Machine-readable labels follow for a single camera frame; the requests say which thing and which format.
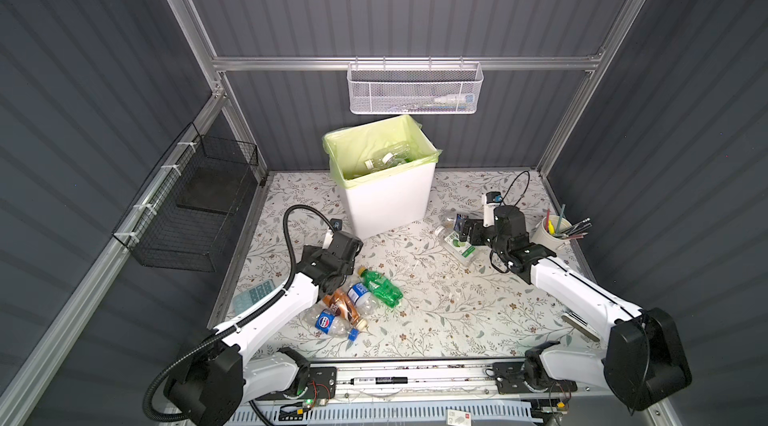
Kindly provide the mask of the tube in white basket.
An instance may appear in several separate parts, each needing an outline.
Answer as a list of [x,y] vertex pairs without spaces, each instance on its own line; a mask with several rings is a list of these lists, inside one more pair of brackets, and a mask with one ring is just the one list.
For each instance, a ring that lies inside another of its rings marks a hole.
[[433,98],[434,104],[443,104],[444,106],[453,106],[457,108],[470,108],[476,102],[475,94],[448,94],[448,96],[438,96]]

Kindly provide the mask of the blue label water bottle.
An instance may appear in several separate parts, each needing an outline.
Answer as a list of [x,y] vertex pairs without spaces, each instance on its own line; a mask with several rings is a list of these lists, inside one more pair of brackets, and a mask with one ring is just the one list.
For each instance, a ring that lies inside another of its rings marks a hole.
[[361,316],[373,316],[379,310],[377,298],[362,282],[352,284],[347,296]]

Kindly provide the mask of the pepsi bottle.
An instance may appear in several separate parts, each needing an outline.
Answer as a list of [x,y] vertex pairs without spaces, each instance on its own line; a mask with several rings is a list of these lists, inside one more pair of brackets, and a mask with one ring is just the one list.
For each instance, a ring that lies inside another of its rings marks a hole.
[[453,220],[458,213],[464,213],[457,210],[445,210],[440,213],[440,222],[445,229],[453,231]]
[[351,342],[355,342],[359,336],[359,330],[348,320],[322,304],[316,304],[306,310],[302,320],[314,331],[325,336],[343,338]]

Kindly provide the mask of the clear tall bottle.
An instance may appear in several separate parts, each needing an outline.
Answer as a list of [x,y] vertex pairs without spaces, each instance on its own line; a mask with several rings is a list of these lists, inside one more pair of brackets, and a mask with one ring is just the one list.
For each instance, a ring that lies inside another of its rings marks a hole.
[[398,142],[369,154],[363,162],[369,173],[400,166],[411,161],[411,147],[407,142]]

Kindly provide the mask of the white pen cup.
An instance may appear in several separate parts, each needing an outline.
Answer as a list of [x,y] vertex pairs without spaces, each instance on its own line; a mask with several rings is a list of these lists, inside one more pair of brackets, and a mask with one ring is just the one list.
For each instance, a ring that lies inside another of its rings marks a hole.
[[584,238],[592,228],[591,218],[571,221],[566,217],[565,210],[565,204],[556,210],[548,209],[534,228],[531,241],[558,252],[567,243]]

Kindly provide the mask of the teal plastic holder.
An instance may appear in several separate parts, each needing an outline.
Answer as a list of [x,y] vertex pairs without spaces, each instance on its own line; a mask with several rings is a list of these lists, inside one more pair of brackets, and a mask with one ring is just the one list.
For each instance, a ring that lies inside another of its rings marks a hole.
[[232,300],[232,309],[234,314],[239,315],[245,312],[250,307],[256,305],[262,299],[269,296],[274,289],[274,282],[271,279],[268,279],[236,294]]

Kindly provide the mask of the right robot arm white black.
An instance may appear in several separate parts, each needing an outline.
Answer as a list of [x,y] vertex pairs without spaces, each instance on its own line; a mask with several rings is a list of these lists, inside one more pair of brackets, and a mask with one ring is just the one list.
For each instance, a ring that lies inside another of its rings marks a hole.
[[486,247],[490,266],[514,274],[562,303],[565,321],[596,342],[594,349],[547,340],[529,349],[521,376],[533,392],[552,392],[567,383],[607,389],[630,411],[643,411],[693,382],[682,340],[671,315],[644,309],[599,286],[570,267],[555,240],[574,238],[564,214],[546,213],[536,230],[504,193],[482,197],[481,215],[449,214],[443,223],[456,244]]

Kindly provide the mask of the green bin liner bag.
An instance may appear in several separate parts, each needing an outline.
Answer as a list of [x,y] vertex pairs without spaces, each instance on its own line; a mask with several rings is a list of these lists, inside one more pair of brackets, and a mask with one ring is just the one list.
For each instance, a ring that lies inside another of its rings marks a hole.
[[[398,142],[410,145],[410,162],[378,172],[365,171],[363,162],[370,153]],[[436,164],[442,154],[426,136],[422,125],[407,114],[329,132],[323,136],[322,145],[329,157],[331,177],[344,189]]]

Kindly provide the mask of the lime label square bottle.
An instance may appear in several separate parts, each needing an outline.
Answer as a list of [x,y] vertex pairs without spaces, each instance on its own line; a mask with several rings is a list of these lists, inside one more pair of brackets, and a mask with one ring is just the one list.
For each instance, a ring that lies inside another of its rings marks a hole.
[[438,243],[459,263],[471,264],[478,254],[478,249],[459,239],[459,234],[452,228],[439,226],[435,230]]

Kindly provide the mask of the crushed green bottle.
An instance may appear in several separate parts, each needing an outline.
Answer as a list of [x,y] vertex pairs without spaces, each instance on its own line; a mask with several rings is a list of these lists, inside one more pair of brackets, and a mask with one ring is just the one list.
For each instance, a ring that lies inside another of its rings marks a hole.
[[358,275],[363,285],[386,306],[395,308],[400,304],[402,291],[384,274],[361,267]]

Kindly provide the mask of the black marker on rail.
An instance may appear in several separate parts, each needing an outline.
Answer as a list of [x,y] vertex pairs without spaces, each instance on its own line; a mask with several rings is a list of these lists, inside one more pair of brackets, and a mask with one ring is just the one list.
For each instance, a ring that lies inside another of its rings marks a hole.
[[408,382],[407,376],[353,377],[346,381],[347,384],[353,386],[400,385]]

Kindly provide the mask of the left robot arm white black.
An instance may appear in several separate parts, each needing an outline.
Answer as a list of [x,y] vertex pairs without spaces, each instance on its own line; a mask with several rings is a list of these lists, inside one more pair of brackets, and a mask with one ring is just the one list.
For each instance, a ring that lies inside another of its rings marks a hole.
[[284,349],[256,366],[255,353],[283,326],[341,287],[354,271],[362,240],[335,227],[327,228],[321,246],[292,245],[288,278],[267,297],[233,319],[205,332],[201,341],[161,370],[142,398],[143,414],[157,423],[188,420],[195,425],[223,425],[249,400],[286,390],[301,370],[303,357]]

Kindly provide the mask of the white waste bin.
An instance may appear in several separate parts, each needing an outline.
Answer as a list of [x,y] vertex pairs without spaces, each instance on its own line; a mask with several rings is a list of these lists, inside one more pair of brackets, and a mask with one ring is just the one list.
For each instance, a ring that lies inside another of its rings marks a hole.
[[365,239],[424,218],[437,163],[351,189],[335,182],[355,234]]

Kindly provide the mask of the brown tea bottle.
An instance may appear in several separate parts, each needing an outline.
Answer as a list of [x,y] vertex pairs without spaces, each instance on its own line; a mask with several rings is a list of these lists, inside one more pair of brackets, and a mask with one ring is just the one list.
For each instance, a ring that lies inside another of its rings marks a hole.
[[354,328],[361,331],[367,330],[368,322],[361,316],[352,300],[341,288],[324,296],[322,302],[336,316],[342,317]]

